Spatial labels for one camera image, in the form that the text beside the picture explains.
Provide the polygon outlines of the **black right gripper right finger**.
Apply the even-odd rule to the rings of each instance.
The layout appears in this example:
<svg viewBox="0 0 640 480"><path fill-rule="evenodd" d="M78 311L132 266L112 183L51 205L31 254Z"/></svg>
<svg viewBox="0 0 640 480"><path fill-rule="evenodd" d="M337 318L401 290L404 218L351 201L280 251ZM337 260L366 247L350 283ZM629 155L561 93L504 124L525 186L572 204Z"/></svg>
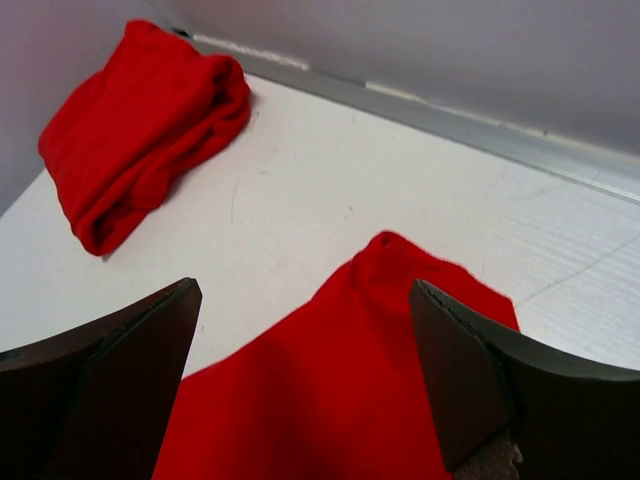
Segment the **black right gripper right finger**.
<svg viewBox="0 0 640 480"><path fill-rule="evenodd" d="M563 352L416 281L410 310L456 479L635 479L639 374Z"/></svg>

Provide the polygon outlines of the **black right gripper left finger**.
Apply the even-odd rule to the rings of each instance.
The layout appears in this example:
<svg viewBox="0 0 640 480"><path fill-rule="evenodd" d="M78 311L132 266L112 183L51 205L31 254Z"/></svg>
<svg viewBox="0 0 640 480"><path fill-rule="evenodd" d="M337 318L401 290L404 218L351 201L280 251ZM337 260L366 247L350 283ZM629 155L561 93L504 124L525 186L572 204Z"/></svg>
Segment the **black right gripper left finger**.
<svg viewBox="0 0 640 480"><path fill-rule="evenodd" d="M197 281L184 278L2 352L2 478L151 478L201 301Z"/></svg>

